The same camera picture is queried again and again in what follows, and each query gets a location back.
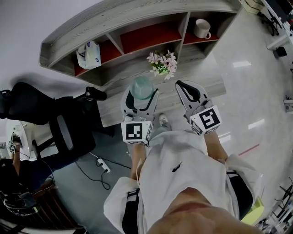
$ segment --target table leg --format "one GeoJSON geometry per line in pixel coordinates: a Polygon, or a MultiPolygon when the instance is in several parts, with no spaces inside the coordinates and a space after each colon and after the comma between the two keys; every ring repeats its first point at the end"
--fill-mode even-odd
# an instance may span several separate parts
{"type": "Polygon", "coordinates": [[[274,50],[274,49],[276,49],[280,46],[286,45],[288,43],[289,43],[289,39],[288,39],[287,35],[283,35],[279,39],[275,40],[273,43],[269,44],[267,46],[267,48],[270,50],[274,50]]]}

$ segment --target white mug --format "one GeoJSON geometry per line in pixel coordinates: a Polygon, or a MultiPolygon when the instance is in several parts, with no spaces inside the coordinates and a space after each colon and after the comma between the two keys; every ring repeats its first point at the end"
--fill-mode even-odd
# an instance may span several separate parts
{"type": "Polygon", "coordinates": [[[210,39],[211,33],[209,32],[211,29],[211,25],[208,21],[203,19],[198,19],[195,22],[195,27],[193,33],[199,38],[210,39]]]}

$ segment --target wooden shelf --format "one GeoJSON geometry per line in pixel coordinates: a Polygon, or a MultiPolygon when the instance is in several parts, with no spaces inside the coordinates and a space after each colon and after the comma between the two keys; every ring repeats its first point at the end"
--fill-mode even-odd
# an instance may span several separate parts
{"type": "Polygon", "coordinates": [[[183,45],[189,45],[189,44],[200,43],[200,42],[212,42],[212,41],[219,40],[216,34],[213,34],[213,33],[211,34],[212,36],[210,39],[205,39],[205,38],[198,38],[192,32],[187,31],[183,41],[183,45]]]}
{"type": "MultiPolygon", "coordinates": [[[[118,58],[122,55],[110,40],[99,43],[99,45],[100,45],[101,63],[102,64],[104,64],[112,59],[118,58]]],[[[75,76],[79,76],[81,74],[84,74],[89,70],[90,69],[83,69],[82,67],[80,67],[78,65],[77,59],[74,60],[75,76]]]]}
{"type": "Polygon", "coordinates": [[[120,36],[124,53],[151,46],[182,40],[175,22],[164,22],[143,27],[120,36]]]}

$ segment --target red line on floor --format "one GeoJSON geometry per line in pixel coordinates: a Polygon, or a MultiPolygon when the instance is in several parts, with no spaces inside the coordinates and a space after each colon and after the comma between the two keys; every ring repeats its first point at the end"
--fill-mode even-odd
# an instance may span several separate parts
{"type": "Polygon", "coordinates": [[[260,144],[257,144],[257,145],[255,145],[254,147],[251,147],[250,149],[248,149],[248,150],[246,150],[246,151],[244,151],[244,152],[240,153],[240,154],[239,154],[239,156],[241,156],[241,155],[243,155],[243,154],[247,153],[248,151],[251,151],[252,149],[254,149],[254,148],[258,147],[259,145],[260,145],[260,144]]]}

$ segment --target power strip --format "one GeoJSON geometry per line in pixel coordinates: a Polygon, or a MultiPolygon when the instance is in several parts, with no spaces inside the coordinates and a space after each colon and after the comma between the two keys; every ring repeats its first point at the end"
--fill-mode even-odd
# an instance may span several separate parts
{"type": "Polygon", "coordinates": [[[103,167],[104,170],[107,170],[107,173],[111,172],[110,168],[106,165],[103,159],[98,159],[98,163],[103,167]]]}

